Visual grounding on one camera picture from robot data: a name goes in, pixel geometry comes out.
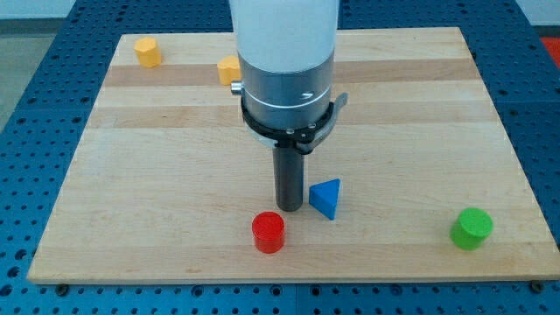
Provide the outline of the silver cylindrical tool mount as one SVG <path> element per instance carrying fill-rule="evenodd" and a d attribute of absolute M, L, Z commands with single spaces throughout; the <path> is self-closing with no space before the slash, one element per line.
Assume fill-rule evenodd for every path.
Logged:
<path fill-rule="evenodd" d="M 334 100 L 334 54 L 297 72 L 262 70 L 240 59 L 242 79 L 231 85 L 241 97 L 243 120 L 253 137 L 272 149 L 293 149 L 307 155 L 318 147 L 347 105 L 348 94 Z"/>

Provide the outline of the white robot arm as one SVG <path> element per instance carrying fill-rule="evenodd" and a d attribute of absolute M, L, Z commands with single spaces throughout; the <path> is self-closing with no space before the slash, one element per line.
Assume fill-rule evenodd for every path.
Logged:
<path fill-rule="evenodd" d="M 332 96 L 337 0 L 230 0 L 243 120 L 273 154 L 276 204 L 303 204 L 305 156 L 331 133 L 347 94 Z"/>

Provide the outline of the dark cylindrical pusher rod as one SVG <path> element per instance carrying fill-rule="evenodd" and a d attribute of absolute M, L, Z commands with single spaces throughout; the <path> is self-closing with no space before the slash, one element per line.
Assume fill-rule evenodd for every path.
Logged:
<path fill-rule="evenodd" d="M 305 158 L 293 149 L 273 150 L 276 205 L 285 212 L 303 204 Z"/>

